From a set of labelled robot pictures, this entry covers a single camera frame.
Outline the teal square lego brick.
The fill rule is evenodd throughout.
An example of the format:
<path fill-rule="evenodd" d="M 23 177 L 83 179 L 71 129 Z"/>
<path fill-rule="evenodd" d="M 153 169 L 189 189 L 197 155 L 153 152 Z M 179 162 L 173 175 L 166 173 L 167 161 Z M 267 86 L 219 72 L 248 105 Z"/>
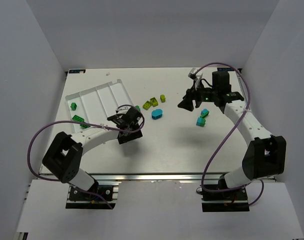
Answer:
<path fill-rule="evenodd" d="M 202 117 L 198 117 L 196 121 L 196 125 L 199 127 L 204 127 L 206 124 L 206 119 Z"/>

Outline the blue rounded lego brick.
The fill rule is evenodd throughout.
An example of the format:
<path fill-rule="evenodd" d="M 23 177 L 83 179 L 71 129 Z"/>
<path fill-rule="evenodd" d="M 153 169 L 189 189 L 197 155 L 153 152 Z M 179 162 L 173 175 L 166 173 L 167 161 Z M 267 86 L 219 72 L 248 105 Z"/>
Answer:
<path fill-rule="evenodd" d="M 151 117 L 153 120 L 160 119 L 163 116 L 163 110 L 162 109 L 155 109 L 151 112 Z"/>

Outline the green small lego brick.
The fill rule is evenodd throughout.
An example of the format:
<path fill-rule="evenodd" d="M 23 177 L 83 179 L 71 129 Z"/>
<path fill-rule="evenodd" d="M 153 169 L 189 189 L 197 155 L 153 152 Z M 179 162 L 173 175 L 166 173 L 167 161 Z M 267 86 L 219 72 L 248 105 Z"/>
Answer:
<path fill-rule="evenodd" d="M 80 127 L 82 129 L 87 129 L 87 128 L 90 128 L 91 126 L 89 124 L 81 124 Z"/>

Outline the green long lego brick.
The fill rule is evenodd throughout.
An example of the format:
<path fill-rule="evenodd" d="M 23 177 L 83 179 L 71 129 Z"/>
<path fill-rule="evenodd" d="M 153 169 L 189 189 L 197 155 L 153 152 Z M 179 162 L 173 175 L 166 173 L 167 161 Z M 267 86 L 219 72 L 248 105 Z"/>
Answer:
<path fill-rule="evenodd" d="M 79 123 L 84 123 L 85 122 L 85 120 L 82 117 L 78 116 L 78 115 L 74 115 L 71 118 L 71 120 L 74 121 L 74 122 L 79 122 Z"/>

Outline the green square lego brick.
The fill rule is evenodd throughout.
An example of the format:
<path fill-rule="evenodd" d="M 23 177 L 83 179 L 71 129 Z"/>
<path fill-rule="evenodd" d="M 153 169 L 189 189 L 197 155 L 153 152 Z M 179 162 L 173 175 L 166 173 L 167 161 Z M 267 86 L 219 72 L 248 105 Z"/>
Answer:
<path fill-rule="evenodd" d="M 72 111 L 75 111 L 77 109 L 77 104 L 75 102 L 72 102 L 71 105 L 70 105 L 70 109 Z"/>

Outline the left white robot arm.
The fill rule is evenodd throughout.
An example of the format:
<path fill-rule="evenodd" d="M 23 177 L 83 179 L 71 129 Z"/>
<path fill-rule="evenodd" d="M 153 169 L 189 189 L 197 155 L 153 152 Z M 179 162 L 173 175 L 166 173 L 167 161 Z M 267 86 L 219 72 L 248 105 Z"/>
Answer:
<path fill-rule="evenodd" d="M 86 198 L 99 196 L 99 183 L 80 168 L 83 155 L 109 141 L 117 140 L 121 145 L 143 136 L 141 129 L 145 119 L 134 106 L 118 107 L 116 114 L 109 116 L 107 121 L 113 126 L 83 123 L 86 128 L 80 132 L 59 132 L 42 159 L 42 164 L 61 183 L 74 186 Z"/>

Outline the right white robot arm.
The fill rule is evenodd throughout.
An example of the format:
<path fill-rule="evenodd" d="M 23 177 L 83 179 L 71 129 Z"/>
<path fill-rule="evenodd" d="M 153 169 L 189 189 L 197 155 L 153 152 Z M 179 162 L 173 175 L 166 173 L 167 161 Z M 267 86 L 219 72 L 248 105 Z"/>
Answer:
<path fill-rule="evenodd" d="M 238 91 L 232 91 L 228 71 L 214 71 L 212 84 L 204 87 L 202 75 L 193 68 L 188 77 L 193 80 L 178 108 L 193 111 L 201 103 L 214 103 L 229 118 L 247 144 L 247 150 L 237 169 L 223 174 L 216 189 L 202 190 L 211 194 L 238 191 L 252 181 L 280 175 L 284 172 L 287 142 L 283 136 L 275 136 L 262 126 L 249 109 L 249 101 Z"/>

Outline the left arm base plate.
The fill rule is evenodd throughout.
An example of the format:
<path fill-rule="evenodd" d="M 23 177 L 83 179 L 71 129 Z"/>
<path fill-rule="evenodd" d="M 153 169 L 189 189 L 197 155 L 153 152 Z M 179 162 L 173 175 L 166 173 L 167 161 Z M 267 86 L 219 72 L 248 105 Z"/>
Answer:
<path fill-rule="evenodd" d="M 74 187 L 69 188 L 66 209 L 74 210 L 112 210 L 118 198 L 119 187 L 116 185 L 99 185 L 96 191 L 99 196 L 81 192 Z"/>

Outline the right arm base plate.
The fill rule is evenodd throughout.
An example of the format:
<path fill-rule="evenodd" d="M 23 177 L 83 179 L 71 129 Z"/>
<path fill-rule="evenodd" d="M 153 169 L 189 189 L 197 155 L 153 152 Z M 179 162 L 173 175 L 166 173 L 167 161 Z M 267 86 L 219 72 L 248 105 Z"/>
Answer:
<path fill-rule="evenodd" d="M 245 188 L 228 192 L 207 192 L 199 186 L 196 193 L 201 196 L 204 213 L 249 212 L 248 195 Z"/>

